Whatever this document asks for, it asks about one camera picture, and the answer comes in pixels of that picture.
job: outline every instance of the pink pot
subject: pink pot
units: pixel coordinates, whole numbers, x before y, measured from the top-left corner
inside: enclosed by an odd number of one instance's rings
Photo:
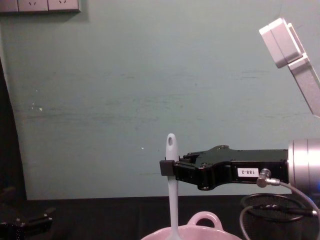
[[[201,219],[209,219],[214,227],[198,226]],[[209,211],[196,213],[187,223],[179,226],[178,231],[182,240],[241,240],[239,237],[225,232],[219,218]],[[170,235],[171,227],[162,228],[142,238],[142,240],[166,240]]]

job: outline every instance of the white label sticker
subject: white label sticker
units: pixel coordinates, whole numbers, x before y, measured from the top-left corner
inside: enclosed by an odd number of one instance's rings
[[[257,178],[259,177],[258,168],[238,168],[238,177]]]

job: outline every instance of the cable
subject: cable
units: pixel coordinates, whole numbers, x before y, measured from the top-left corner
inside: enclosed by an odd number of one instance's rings
[[[248,210],[253,209],[253,208],[254,208],[253,206],[246,206],[240,213],[240,218],[239,218],[240,228],[241,228],[242,234],[243,234],[243,236],[245,237],[246,240],[251,240],[251,239],[250,239],[250,237],[248,236],[248,234],[247,234],[247,232],[245,230],[244,215]]]
[[[300,197],[302,197],[304,200],[306,200],[312,206],[312,208],[316,211],[316,215],[317,215],[318,221],[319,221],[319,232],[318,232],[318,236],[316,239],[320,240],[320,210],[317,207],[317,205],[307,195],[305,195],[302,191],[298,190],[294,186],[291,186],[291,185],[284,183],[282,181],[279,183],[279,185],[286,187],[286,188],[290,189],[291,191],[295,192],[296,194],[298,194]]]

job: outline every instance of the power socket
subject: power socket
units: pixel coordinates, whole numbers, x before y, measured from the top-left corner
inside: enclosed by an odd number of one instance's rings
[[[0,13],[18,12],[17,0],[0,0]]]
[[[47,0],[18,0],[19,12],[47,12]]]
[[[80,12],[79,0],[48,0],[49,11]]]

